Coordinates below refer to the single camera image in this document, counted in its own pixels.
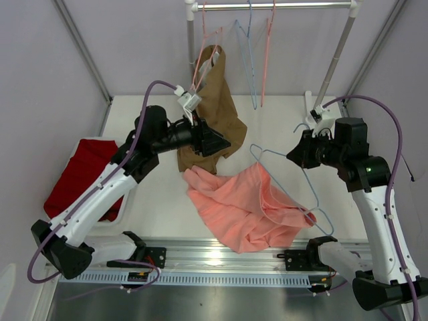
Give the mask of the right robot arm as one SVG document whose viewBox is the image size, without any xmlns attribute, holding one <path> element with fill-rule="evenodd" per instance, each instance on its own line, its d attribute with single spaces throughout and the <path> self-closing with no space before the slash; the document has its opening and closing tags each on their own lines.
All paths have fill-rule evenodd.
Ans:
<svg viewBox="0 0 428 321">
<path fill-rule="evenodd" d="M 286 157 L 303 169 L 326 165 L 338 171 L 358 207 L 370 245 L 372 259 L 367 262 L 334 237 L 311 239 L 305 254 L 310 268 L 338 272 L 366 311 L 415 304 L 427 296 L 427 278 L 415 266 L 401 231 L 389 166 L 384 158 L 369 154 L 363 119 L 337 119 L 333 136 L 306 129 Z"/>
</svg>

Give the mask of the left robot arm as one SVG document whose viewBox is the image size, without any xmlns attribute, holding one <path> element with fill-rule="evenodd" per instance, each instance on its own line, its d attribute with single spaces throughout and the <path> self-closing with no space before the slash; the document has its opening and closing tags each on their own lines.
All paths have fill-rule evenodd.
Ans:
<svg viewBox="0 0 428 321">
<path fill-rule="evenodd" d="M 135 233 L 88 234 L 117 200 L 158 166 L 159 154 L 188 146 L 195 154 L 208 157 L 231 145 L 196 112 L 171 123 L 163 107 L 145 106 L 134 124 L 126 142 L 84 193 L 51 221 L 38 220 L 31 227 L 36 253 L 67 280 L 97 263 L 136 268 L 144 262 L 146 244 Z"/>
</svg>

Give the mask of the pink pleated skirt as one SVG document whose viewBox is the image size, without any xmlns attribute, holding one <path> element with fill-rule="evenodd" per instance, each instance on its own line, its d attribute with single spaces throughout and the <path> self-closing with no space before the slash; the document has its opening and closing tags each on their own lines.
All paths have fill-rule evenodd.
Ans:
<svg viewBox="0 0 428 321">
<path fill-rule="evenodd" d="M 193 166 L 183 178 L 204 224 L 236 253 L 288 247 L 301 230 L 316 223 L 312 212 L 272 185 L 259 163 L 232 177 Z"/>
</svg>

